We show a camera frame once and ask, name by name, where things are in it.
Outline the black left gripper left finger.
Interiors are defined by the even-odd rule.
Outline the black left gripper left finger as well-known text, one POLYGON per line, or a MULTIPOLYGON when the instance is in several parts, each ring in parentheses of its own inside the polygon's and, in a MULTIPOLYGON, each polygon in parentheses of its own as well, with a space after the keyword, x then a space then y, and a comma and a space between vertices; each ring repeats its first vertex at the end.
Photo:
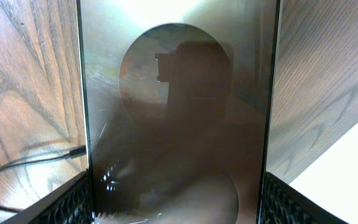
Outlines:
POLYGON ((2 224, 92 224, 93 221, 90 178, 83 171, 2 224))

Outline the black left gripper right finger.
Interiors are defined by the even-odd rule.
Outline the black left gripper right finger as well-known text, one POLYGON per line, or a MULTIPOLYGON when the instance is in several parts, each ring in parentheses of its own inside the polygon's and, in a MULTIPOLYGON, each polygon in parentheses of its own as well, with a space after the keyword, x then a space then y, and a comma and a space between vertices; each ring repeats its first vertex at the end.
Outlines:
POLYGON ((261 224, 346 224, 270 172, 264 174, 258 211, 261 224))

